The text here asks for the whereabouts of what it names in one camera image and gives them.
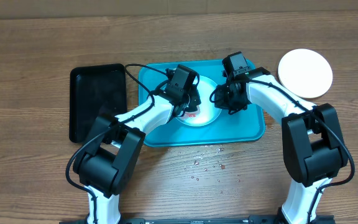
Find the black tray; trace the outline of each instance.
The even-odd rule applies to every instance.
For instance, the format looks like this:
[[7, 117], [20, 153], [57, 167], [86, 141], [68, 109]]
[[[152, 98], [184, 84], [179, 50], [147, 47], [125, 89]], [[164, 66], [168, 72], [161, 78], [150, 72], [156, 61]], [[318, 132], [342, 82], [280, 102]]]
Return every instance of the black tray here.
[[70, 73], [70, 141], [85, 140], [101, 113], [127, 112], [124, 66], [121, 64], [74, 68]]

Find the white plate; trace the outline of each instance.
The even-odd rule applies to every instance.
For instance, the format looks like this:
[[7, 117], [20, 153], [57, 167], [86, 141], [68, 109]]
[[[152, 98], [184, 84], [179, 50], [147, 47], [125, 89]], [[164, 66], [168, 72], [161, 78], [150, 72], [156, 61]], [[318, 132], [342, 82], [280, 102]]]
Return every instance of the white plate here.
[[278, 64], [282, 85], [303, 98], [316, 98], [326, 93], [333, 83], [333, 71], [327, 60], [308, 49], [288, 52]]

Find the white arm segment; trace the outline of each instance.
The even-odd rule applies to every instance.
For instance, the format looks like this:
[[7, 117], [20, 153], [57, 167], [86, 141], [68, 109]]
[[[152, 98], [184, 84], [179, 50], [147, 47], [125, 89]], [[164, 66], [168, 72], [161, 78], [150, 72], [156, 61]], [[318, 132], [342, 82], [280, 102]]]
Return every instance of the white arm segment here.
[[[287, 222], [289, 224], [308, 223], [308, 211], [317, 188], [330, 183], [330, 181], [332, 181], [331, 178], [324, 178], [316, 181], [310, 187], [305, 187], [303, 184], [292, 180], [288, 197], [282, 206], [282, 212]], [[322, 194], [318, 195], [317, 201], [311, 211], [310, 221], [316, 218], [316, 208], [321, 196]]]
[[[127, 122], [126, 125], [131, 128], [139, 128], [139, 130], [148, 135], [156, 127], [166, 124], [172, 115], [173, 105], [161, 96], [154, 96], [154, 101], [154, 106], [148, 110], [148, 112], [144, 113], [142, 116], [139, 116], [133, 121]], [[142, 103], [130, 112], [117, 115], [116, 118], [118, 118], [118, 121], [124, 121], [125, 119], [128, 119], [131, 116], [145, 110], [151, 105], [151, 103], [152, 99], [151, 97], [148, 97], [146, 102]], [[120, 144], [114, 141], [111, 144], [118, 148], [121, 147]]]
[[[133, 121], [127, 122], [126, 125], [131, 128], [139, 128], [143, 131], [146, 135], [152, 132], [156, 127], [166, 124], [172, 114], [173, 105], [166, 99], [162, 98], [161, 96], [154, 96], [154, 106], [148, 110], [148, 112], [144, 113], [143, 115], [139, 116], [138, 118], [134, 119]], [[148, 108], [152, 103], [151, 97], [148, 97], [146, 102], [139, 105], [137, 108], [131, 110], [128, 113], [117, 115], [119, 121], [124, 121], [127, 118], [132, 117], [133, 115], [145, 110]], [[121, 147], [120, 144], [117, 142], [111, 143], [113, 146], [118, 148]], [[102, 192], [98, 191], [97, 189], [86, 186], [88, 189], [91, 189], [95, 195], [97, 196], [96, 199], [96, 212], [98, 218], [98, 224], [118, 224], [121, 214], [119, 213], [118, 209], [118, 201], [119, 195], [112, 195], [110, 198], [106, 198]], [[93, 223], [93, 201], [92, 196], [88, 194], [89, 198], [89, 217], [87, 222], [89, 224]]]
[[[281, 86], [273, 75], [261, 75], [259, 77], [253, 78], [253, 80], [272, 83], [273, 85], [286, 91], [292, 98], [294, 98], [296, 101], [299, 101], [301, 105], [309, 110], [312, 110], [313, 106], [315, 106], [314, 103], [299, 98]], [[247, 83], [247, 96], [249, 101], [260, 106], [279, 124], [281, 124], [282, 118], [292, 113], [300, 114], [304, 112], [301, 108], [296, 107], [286, 96], [267, 85], [252, 82]], [[330, 183], [331, 180], [332, 179], [325, 178], [316, 181], [310, 187], [305, 187], [303, 184], [291, 180], [291, 186], [287, 200], [282, 206], [282, 212], [287, 222], [289, 224], [307, 223], [308, 211], [317, 188], [321, 185]], [[310, 220], [314, 220], [316, 218], [316, 208], [320, 198], [321, 194], [318, 196], [314, 205]]]
[[[98, 218], [98, 224], [118, 224], [121, 214], [118, 210], [119, 195], [111, 195], [110, 198], [106, 198], [102, 192], [96, 190], [91, 186], [85, 186], [87, 189], [93, 191], [96, 196], [96, 216]], [[93, 222], [93, 201], [92, 196], [88, 194], [89, 200], [89, 217], [86, 220], [89, 224]]]
[[[309, 110], [313, 109], [313, 106], [316, 106], [314, 103], [308, 102], [299, 98], [298, 96], [291, 93], [289, 90], [281, 86], [273, 75], [261, 75], [259, 77], [253, 78], [253, 80], [258, 80], [262, 82], [272, 83], [273, 85], [280, 87], [282, 90], [286, 91], [292, 98], [299, 101], [301, 105]], [[254, 103], [260, 106], [265, 110], [273, 119], [281, 124], [281, 119], [292, 114], [300, 114], [304, 111], [296, 107], [287, 97], [281, 94], [279, 91], [270, 88], [267, 85], [259, 83], [247, 83], [247, 96], [248, 100], [251, 103]]]

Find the plastic tray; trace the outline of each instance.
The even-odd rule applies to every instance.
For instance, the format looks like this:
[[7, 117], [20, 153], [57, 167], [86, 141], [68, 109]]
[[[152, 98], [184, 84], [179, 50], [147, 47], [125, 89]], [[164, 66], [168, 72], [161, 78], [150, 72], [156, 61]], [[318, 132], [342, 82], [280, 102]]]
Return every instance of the plastic tray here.
[[70, 73], [70, 141], [85, 140], [96, 117], [127, 112], [124, 66], [74, 68]]
[[[222, 60], [152, 63], [148, 66], [165, 71], [166, 68], [176, 68], [179, 63], [212, 79], [218, 85], [226, 81], [226, 78], [222, 76], [224, 70]], [[251, 61], [247, 60], [247, 63], [251, 68], [255, 68]], [[139, 81], [150, 90], [166, 79], [164, 75], [146, 68], [142, 68], [139, 72]], [[144, 103], [146, 98], [147, 92], [139, 87], [139, 104]], [[148, 134], [144, 144], [151, 147], [164, 147], [256, 141], [264, 132], [265, 121], [262, 109], [257, 105], [249, 105], [247, 110], [234, 115], [228, 115], [226, 110], [222, 110], [215, 121], [200, 127], [185, 125], [174, 118]]]

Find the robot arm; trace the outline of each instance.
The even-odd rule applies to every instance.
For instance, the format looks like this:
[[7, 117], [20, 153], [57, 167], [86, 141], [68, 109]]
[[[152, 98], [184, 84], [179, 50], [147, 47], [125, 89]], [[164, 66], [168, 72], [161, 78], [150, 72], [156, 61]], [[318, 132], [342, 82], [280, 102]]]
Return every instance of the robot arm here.
[[[329, 105], [316, 106], [305, 101], [281, 86], [264, 68], [251, 70], [241, 52], [223, 60], [227, 77], [226, 84], [216, 88], [215, 106], [231, 111], [246, 110], [254, 103], [265, 110], [282, 125], [283, 156], [288, 173], [292, 177], [288, 197], [279, 211], [283, 223], [305, 224], [316, 218], [316, 207], [321, 198], [318, 195], [311, 207], [317, 188], [330, 183], [339, 169], [346, 166], [346, 153], [333, 141], [326, 130], [303, 109], [296, 106], [293, 98], [304, 108], [322, 119], [343, 141], [335, 109]], [[288, 96], [278, 91], [283, 90]], [[321, 139], [310, 143], [309, 134], [321, 133]]]
[[[86, 142], [107, 129], [111, 131], [84, 148], [74, 161], [73, 170], [80, 176], [80, 182], [94, 194], [88, 193], [87, 223], [119, 222], [119, 194], [132, 177], [145, 136], [181, 116], [189, 109], [190, 102], [201, 103], [197, 85], [193, 84], [199, 77], [195, 71], [179, 65], [175, 70], [168, 70], [167, 77], [168, 80], [160, 85], [167, 84], [164, 91], [157, 88], [145, 103], [132, 111], [115, 118], [106, 114], [98, 116], [92, 125]], [[102, 142], [118, 147], [117, 155], [101, 148]]]

